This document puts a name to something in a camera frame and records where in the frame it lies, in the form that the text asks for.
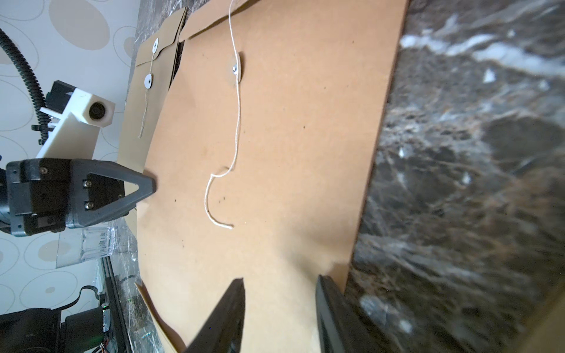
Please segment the metal grommet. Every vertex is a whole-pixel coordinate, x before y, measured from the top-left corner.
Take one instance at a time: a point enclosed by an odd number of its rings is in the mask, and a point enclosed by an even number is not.
[[[148,73],[147,76],[145,76],[145,88],[150,89],[151,85],[153,84],[153,74],[152,73]]]

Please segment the patterned wall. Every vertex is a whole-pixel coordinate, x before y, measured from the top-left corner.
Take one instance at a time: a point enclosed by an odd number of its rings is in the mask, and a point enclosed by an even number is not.
[[[114,122],[98,136],[94,159],[115,161],[140,0],[1,0],[0,28],[33,68],[44,94],[62,80],[116,103]],[[40,149],[33,107],[18,72],[0,50],[0,167]],[[58,234],[16,238],[0,233],[0,315],[73,301],[101,284],[97,261],[55,269]],[[93,308],[84,291],[66,315]]]

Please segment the clear glass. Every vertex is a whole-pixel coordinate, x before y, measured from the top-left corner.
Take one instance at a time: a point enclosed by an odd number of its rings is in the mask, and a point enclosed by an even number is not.
[[[113,226],[66,229],[59,234],[55,267],[61,268],[110,256],[115,245],[116,229]]]

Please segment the white string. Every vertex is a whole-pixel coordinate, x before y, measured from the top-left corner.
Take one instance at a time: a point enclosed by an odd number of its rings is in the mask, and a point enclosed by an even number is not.
[[[150,75],[151,75],[151,72],[153,70],[153,58],[155,57],[155,52],[153,52],[153,55],[151,56],[151,65],[149,66],[149,74]],[[151,76],[151,85],[153,85],[153,76]],[[147,87],[145,88],[145,110],[143,111],[143,118],[141,119],[140,135],[137,138],[141,138],[141,135],[143,135],[143,128],[145,127],[145,115],[147,114],[147,92],[149,91],[149,88],[147,88]]]
[[[241,124],[241,97],[240,97],[240,81],[239,81],[239,71],[241,70],[241,63],[239,60],[237,60],[238,58],[238,54],[237,54],[237,49],[236,49],[236,41],[233,39],[233,29],[232,29],[232,5],[233,5],[233,1],[232,0],[229,3],[229,10],[228,10],[228,22],[229,22],[229,33],[232,36],[232,45],[233,45],[233,53],[236,56],[236,66],[237,66],[237,71],[235,72],[235,77],[236,77],[236,92],[237,92],[237,126],[236,126],[236,150],[235,153],[233,154],[233,161],[232,161],[232,165],[229,166],[229,169],[222,173],[222,174],[210,174],[210,179],[208,180],[208,185],[206,185],[206,193],[204,194],[204,209],[206,210],[206,214],[208,215],[208,218],[212,221],[212,223],[214,223],[215,225],[218,225],[222,228],[227,228],[227,229],[233,229],[233,225],[231,224],[225,224],[225,223],[221,223],[218,222],[214,219],[214,217],[212,217],[212,215],[210,214],[210,210],[208,209],[208,193],[210,192],[210,185],[212,185],[212,180],[214,180],[215,178],[221,178],[224,177],[226,175],[228,175],[232,170],[233,167],[236,165],[236,159],[237,159],[237,150],[238,150],[238,144],[239,144],[239,139],[240,139],[240,124]]]

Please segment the brown envelope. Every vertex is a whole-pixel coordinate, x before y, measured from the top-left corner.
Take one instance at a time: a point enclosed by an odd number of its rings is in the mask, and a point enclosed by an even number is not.
[[[178,36],[184,18],[186,8],[175,11],[161,25],[161,28],[143,42],[139,48],[136,58],[136,67],[133,71],[132,82],[124,111],[124,122],[121,128],[120,148],[118,150],[118,163],[143,172],[145,159],[149,151],[149,144],[163,107],[165,96],[171,84],[173,66],[178,50]],[[141,120],[145,110],[145,76],[151,67],[152,48],[155,39],[159,38],[157,51],[153,57],[153,83],[147,91],[147,113],[145,115],[145,127],[141,138]],[[137,186],[125,185],[125,193],[131,194],[137,190]],[[132,233],[137,233],[137,212],[131,210],[125,220]]]
[[[239,155],[208,201],[232,230],[203,207],[210,173],[234,152],[228,6],[210,0],[180,36],[189,39],[147,156],[158,189],[140,203],[141,277],[164,331],[186,345],[243,277],[241,351],[316,352],[316,277],[345,287],[406,1],[258,0],[232,16]]]

